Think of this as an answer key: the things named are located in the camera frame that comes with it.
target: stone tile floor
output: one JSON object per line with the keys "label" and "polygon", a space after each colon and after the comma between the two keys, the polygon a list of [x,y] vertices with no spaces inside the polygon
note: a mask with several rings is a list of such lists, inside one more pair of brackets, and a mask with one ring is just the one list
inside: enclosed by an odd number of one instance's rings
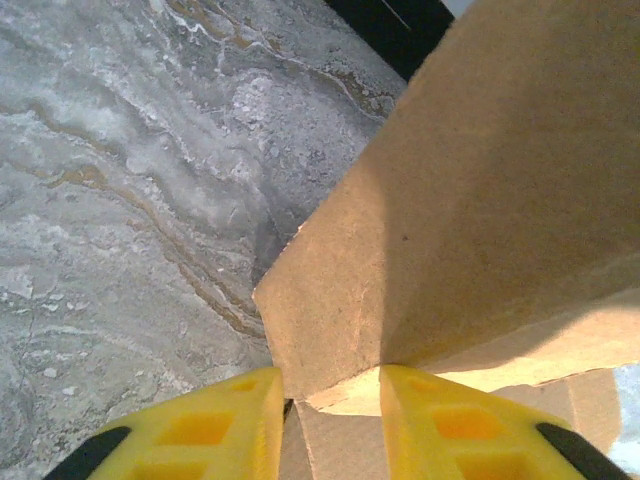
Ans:
{"label": "stone tile floor", "polygon": [[269,364],[251,290],[404,88],[317,0],[0,0],[0,479]]}

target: yellow plastic part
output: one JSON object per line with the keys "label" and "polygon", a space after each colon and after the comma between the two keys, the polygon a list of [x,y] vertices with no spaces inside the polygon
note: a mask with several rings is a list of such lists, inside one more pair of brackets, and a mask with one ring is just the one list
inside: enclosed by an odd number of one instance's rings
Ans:
{"label": "yellow plastic part", "polygon": [[133,413],[129,436],[91,480],[276,480],[284,394],[263,368]]}
{"label": "yellow plastic part", "polygon": [[537,432],[552,415],[408,367],[380,370],[391,480],[584,480]]}

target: cardboard box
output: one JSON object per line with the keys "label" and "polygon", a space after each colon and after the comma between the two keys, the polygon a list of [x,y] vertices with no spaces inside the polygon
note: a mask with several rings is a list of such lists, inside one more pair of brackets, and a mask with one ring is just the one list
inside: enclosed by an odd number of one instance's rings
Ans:
{"label": "cardboard box", "polygon": [[615,390],[576,374],[640,361],[636,9],[477,0],[266,274],[312,478],[386,475],[362,416],[384,363],[539,396],[610,441],[618,411],[583,399]]}

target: cardboard flap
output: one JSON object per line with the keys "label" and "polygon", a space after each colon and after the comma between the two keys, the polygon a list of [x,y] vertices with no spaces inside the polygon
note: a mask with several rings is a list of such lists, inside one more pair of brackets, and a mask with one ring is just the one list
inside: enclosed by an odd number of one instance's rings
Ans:
{"label": "cardboard flap", "polygon": [[[440,373],[491,389],[599,366],[568,363],[580,317],[558,314],[640,287],[636,9],[478,0],[453,26],[255,292],[288,396],[507,334]],[[619,308],[589,324],[606,365],[640,360],[638,305]]]}

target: floor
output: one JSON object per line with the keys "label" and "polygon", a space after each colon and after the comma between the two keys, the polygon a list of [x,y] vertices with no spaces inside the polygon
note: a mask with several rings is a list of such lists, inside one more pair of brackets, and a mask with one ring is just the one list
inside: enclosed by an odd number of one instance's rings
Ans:
{"label": "floor", "polygon": [[252,288],[404,88],[317,0],[0,0],[0,479],[269,364]]}

